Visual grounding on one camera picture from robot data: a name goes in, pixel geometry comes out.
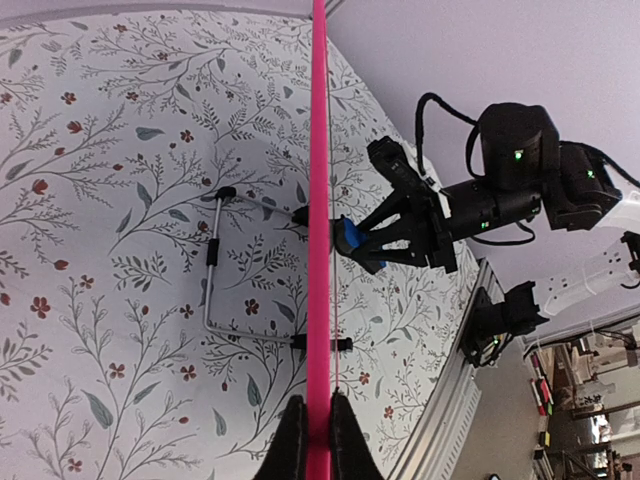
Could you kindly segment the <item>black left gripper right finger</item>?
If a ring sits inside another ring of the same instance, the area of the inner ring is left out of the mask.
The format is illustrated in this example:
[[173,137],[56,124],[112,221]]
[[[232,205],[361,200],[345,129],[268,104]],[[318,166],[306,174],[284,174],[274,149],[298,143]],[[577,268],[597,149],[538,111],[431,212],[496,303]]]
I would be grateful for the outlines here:
[[341,392],[331,397],[329,447],[332,479],[383,479],[349,400]]

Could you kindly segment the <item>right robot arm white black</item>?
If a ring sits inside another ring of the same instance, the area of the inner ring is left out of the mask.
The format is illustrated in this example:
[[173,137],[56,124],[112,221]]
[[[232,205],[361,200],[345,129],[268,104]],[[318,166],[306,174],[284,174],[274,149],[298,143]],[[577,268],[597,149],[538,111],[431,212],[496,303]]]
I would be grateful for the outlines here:
[[333,245],[370,273],[389,263],[457,268],[454,244],[481,241],[486,232],[525,228],[545,215],[553,230],[613,227],[622,237],[580,266],[512,289],[542,319],[607,290],[639,283],[639,184],[628,178],[619,189],[621,167],[601,150],[564,141],[546,109],[506,102],[489,105],[471,124],[465,151],[480,151],[482,174],[440,188],[421,157],[409,159],[389,137],[368,145],[375,170],[391,194],[365,219],[340,218]]

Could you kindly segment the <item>blue whiteboard eraser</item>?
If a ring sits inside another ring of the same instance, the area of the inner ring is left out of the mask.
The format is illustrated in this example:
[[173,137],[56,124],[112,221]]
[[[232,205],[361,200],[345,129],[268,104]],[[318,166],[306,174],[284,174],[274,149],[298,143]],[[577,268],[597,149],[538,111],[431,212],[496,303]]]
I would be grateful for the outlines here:
[[345,216],[333,220],[333,247],[341,256],[353,260],[370,274],[376,274],[387,266],[384,261],[357,259],[355,250],[367,239],[354,222]]

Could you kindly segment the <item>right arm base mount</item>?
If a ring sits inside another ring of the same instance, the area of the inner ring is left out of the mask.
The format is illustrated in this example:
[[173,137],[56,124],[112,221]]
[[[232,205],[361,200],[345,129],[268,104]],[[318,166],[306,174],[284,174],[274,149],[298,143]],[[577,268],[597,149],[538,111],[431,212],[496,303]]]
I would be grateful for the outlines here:
[[460,349],[476,368],[494,364],[516,337],[526,335],[549,321],[534,300],[535,283],[522,283],[493,303],[489,291],[480,287],[472,300]]

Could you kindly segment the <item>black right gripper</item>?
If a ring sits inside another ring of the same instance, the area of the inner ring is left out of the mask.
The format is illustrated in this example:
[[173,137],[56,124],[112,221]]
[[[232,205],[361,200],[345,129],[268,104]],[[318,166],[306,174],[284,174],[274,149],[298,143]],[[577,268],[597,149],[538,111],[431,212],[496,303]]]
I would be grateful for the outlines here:
[[[542,194],[536,188],[513,191],[495,188],[483,180],[468,180],[428,195],[412,207],[409,197],[394,190],[358,225],[361,243],[349,257],[367,272],[376,274],[388,264],[458,269],[453,244],[508,225],[529,233],[516,246],[533,241],[535,234],[524,226],[542,209]],[[389,247],[402,242],[401,247]]]

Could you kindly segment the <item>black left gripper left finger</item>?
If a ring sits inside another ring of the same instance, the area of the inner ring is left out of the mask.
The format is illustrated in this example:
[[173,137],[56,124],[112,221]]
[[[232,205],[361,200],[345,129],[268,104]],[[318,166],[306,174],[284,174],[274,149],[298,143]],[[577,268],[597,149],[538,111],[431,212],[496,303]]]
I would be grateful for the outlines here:
[[308,410],[301,395],[292,396],[283,412],[255,480],[306,478]]

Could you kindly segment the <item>pink framed whiteboard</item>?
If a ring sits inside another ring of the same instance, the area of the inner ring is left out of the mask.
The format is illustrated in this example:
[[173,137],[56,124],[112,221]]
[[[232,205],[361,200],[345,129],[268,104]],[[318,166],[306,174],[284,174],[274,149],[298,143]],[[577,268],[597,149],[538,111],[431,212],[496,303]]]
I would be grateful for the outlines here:
[[329,313],[329,114],[323,1],[313,3],[307,322],[308,479],[331,477]]

